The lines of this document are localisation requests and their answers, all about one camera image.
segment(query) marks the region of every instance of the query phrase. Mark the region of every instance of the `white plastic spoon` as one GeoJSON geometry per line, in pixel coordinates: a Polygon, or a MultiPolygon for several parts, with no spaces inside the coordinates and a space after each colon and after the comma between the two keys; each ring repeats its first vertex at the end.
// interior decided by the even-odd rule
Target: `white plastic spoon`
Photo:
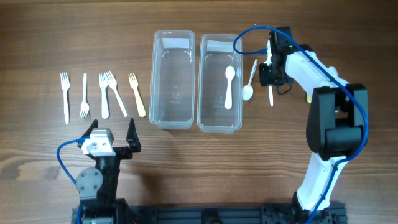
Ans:
{"type": "Polygon", "coordinates": [[[245,85],[242,89],[242,98],[243,100],[250,100],[250,98],[253,96],[253,87],[251,86],[251,82],[253,81],[253,76],[256,72],[257,68],[257,59],[254,61],[253,68],[251,69],[251,74],[250,74],[250,80],[247,85],[245,85]]]}
{"type": "Polygon", "coordinates": [[[235,77],[235,68],[232,66],[226,67],[225,76],[228,80],[228,84],[226,86],[226,95],[225,95],[225,108],[231,109],[232,108],[232,79],[235,77]]]}

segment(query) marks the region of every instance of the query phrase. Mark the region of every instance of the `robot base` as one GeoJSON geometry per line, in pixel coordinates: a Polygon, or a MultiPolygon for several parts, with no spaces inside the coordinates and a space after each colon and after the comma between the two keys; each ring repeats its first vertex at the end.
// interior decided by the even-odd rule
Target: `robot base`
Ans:
{"type": "MultiPolygon", "coordinates": [[[[290,224],[289,210],[291,204],[266,204],[258,207],[135,207],[130,209],[138,217],[137,224],[205,224],[202,211],[216,210],[223,224],[290,224]]],[[[317,224],[347,224],[345,205],[331,204],[328,216],[317,224]]],[[[76,223],[77,210],[73,210],[72,223],[76,223]]]]}

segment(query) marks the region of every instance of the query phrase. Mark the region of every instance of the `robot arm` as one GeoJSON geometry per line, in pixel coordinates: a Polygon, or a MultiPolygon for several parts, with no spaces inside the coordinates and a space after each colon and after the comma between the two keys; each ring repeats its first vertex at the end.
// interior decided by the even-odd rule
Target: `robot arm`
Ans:
{"type": "MultiPolygon", "coordinates": [[[[326,71],[329,71],[330,75],[340,82],[343,86],[347,85],[348,82],[344,79],[338,77],[337,70],[330,66],[326,68],[318,59],[315,52],[307,51],[307,53],[321,65],[326,71]]],[[[336,84],[330,81],[329,78],[325,76],[312,62],[301,52],[294,52],[286,57],[286,74],[292,77],[303,89],[304,91],[312,97],[312,92],[314,88],[328,86],[331,88],[336,88],[336,84]]]]}
{"type": "Polygon", "coordinates": [[[79,223],[137,223],[135,213],[124,199],[116,199],[120,162],[132,159],[132,154],[141,152],[134,120],[131,118],[127,131],[128,146],[113,147],[113,135],[109,128],[98,128],[94,120],[86,133],[84,143],[79,143],[84,154],[95,160],[95,167],[80,172],[76,188],[80,194],[82,209],[74,210],[71,224],[79,223]]]}
{"type": "MultiPolygon", "coordinates": [[[[289,27],[278,28],[291,36],[289,27]]],[[[260,65],[262,86],[282,86],[296,81],[312,98],[307,122],[307,142],[312,154],[303,184],[292,199],[291,223],[303,223],[314,211],[315,205],[324,197],[318,207],[316,219],[323,220],[328,213],[330,195],[337,178],[347,162],[342,162],[331,180],[329,191],[322,195],[328,185],[333,165],[352,155],[362,140],[363,121],[354,104],[325,76],[304,54],[283,36],[274,31],[269,34],[267,61],[260,65]],[[346,118],[336,118],[336,112],[347,112],[346,118]]],[[[349,84],[338,77],[334,67],[326,68],[307,45],[301,45],[311,58],[361,103],[367,112],[367,91],[361,84],[349,84]]]]}

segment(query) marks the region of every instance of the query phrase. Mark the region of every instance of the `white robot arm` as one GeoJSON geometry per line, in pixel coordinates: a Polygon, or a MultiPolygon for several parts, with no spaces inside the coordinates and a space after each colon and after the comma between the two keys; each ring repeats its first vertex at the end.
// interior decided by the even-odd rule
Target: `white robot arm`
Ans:
{"type": "MultiPolygon", "coordinates": [[[[291,36],[289,27],[278,29],[291,36]]],[[[332,78],[345,86],[367,111],[368,96],[363,85],[349,84],[339,78],[334,67],[324,66],[309,46],[301,45],[301,48],[332,78]]],[[[333,165],[358,149],[362,139],[362,117],[330,78],[288,39],[274,31],[269,34],[267,60],[260,65],[259,72],[262,86],[280,87],[288,84],[291,89],[295,81],[312,99],[307,122],[307,142],[312,154],[304,181],[292,199],[292,207],[297,209],[291,221],[305,222],[318,202],[317,217],[321,220],[325,217],[322,214],[328,211],[331,192],[347,162],[341,162],[338,167],[333,165]],[[348,117],[336,118],[338,110],[348,112],[348,117]]],[[[280,93],[277,88],[277,92],[284,94],[290,89],[280,93]]]]}
{"type": "MultiPolygon", "coordinates": [[[[307,51],[307,53],[314,59],[314,61],[324,67],[325,70],[329,71],[330,75],[343,86],[348,84],[346,80],[338,77],[337,70],[333,66],[326,68],[326,66],[317,59],[315,52],[307,51]]],[[[285,71],[286,74],[293,78],[310,97],[312,97],[314,88],[323,86],[331,88],[337,87],[316,66],[314,66],[312,62],[309,62],[301,52],[294,52],[287,56],[285,71]]],[[[312,152],[304,182],[297,191],[298,201],[304,210],[313,211],[315,204],[319,201],[320,195],[325,191],[327,182],[333,170],[332,165],[336,161],[344,159],[345,157],[346,156],[339,156],[330,158],[328,161],[323,161],[318,153],[312,152]]],[[[347,162],[344,162],[339,165],[339,169],[333,178],[330,190],[326,195],[326,199],[319,206],[319,210],[329,207],[331,191],[335,186],[338,175],[346,163],[347,162]]]]}

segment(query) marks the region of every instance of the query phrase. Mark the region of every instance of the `cutlery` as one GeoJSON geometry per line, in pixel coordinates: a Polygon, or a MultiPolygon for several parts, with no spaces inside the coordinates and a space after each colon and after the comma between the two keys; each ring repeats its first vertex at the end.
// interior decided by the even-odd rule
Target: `cutlery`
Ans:
{"type": "Polygon", "coordinates": [[[144,104],[142,104],[141,97],[138,92],[138,80],[136,75],[129,74],[129,81],[130,81],[130,86],[134,90],[134,96],[136,97],[136,103],[137,103],[137,110],[138,110],[138,115],[143,118],[146,115],[144,104]]]}
{"type": "Polygon", "coordinates": [[[90,112],[90,106],[87,103],[87,73],[83,74],[83,99],[80,105],[80,115],[79,118],[87,117],[90,112]]]}
{"type": "Polygon", "coordinates": [[[235,77],[235,68],[232,66],[226,67],[225,76],[228,80],[228,84],[226,86],[226,95],[225,95],[225,108],[231,109],[232,108],[232,79],[235,77]]]}
{"type": "Polygon", "coordinates": [[[126,117],[127,116],[127,112],[126,112],[126,109],[124,108],[122,99],[120,98],[120,95],[119,95],[118,89],[117,89],[118,83],[114,79],[114,76],[111,73],[111,71],[105,72],[105,75],[106,75],[106,80],[108,81],[109,87],[111,87],[111,89],[114,91],[114,94],[116,95],[116,99],[118,99],[118,103],[119,103],[120,109],[122,110],[123,115],[126,117]]]}
{"type": "Polygon", "coordinates": [[[66,72],[61,73],[61,88],[63,90],[63,115],[65,116],[65,123],[69,124],[68,90],[70,88],[70,84],[69,77],[66,72]]]}
{"type": "Polygon", "coordinates": [[[108,87],[108,81],[106,81],[105,75],[103,73],[99,75],[99,87],[101,88],[101,114],[102,118],[106,119],[109,117],[108,101],[106,99],[106,88],[108,87]]]}
{"type": "Polygon", "coordinates": [[[253,87],[251,86],[251,82],[253,81],[253,76],[256,72],[256,68],[257,68],[257,59],[255,59],[253,67],[251,69],[251,74],[250,74],[250,80],[249,83],[243,87],[242,89],[242,98],[244,100],[250,100],[250,98],[253,96],[253,87]]]}
{"type": "MultiPolygon", "coordinates": [[[[267,60],[264,62],[268,66],[270,66],[272,64],[271,56],[272,56],[271,45],[270,45],[270,41],[268,40],[268,43],[267,43],[267,60]]],[[[272,94],[272,85],[268,86],[268,97],[269,97],[269,105],[273,106],[274,105],[274,95],[272,94]]]]}

